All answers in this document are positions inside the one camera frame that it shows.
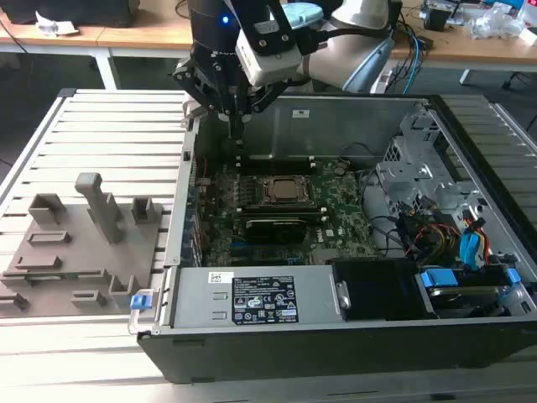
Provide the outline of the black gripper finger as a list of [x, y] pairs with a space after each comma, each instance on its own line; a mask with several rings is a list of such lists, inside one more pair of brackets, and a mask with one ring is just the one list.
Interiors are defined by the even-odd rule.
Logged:
[[254, 88], [241, 81], [236, 93], [236, 140], [241, 140], [245, 122], [255, 113], [264, 111], [287, 88], [287, 81], [277, 81], [267, 86]]
[[213, 65], [214, 75], [216, 79], [216, 87], [220, 97], [221, 110], [227, 117], [228, 132], [231, 139], [235, 138], [236, 134], [236, 114], [234, 98], [229, 91], [229, 85], [227, 83], [227, 74], [225, 67], [220, 62], [214, 62]]

